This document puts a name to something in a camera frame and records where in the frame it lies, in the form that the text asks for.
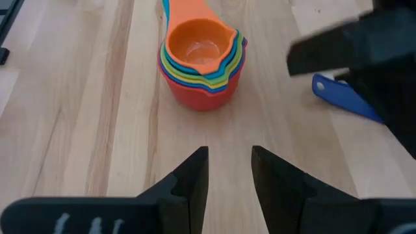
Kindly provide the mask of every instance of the wooden table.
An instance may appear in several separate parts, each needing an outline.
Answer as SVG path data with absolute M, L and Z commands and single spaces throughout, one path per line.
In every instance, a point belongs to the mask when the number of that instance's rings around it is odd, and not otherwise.
M 389 130 L 290 78 L 290 42 L 371 0 L 209 0 L 248 39 L 232 101 L 194 112 L 157 65 L 158 0 L 26 0 L 0 68 L 0 210 L 27 196 L 136 196 L 210 150 L 204 233 L 266 233 L 250 166 L 261 145 L 362 198 L 414 197 L 416 161 Z

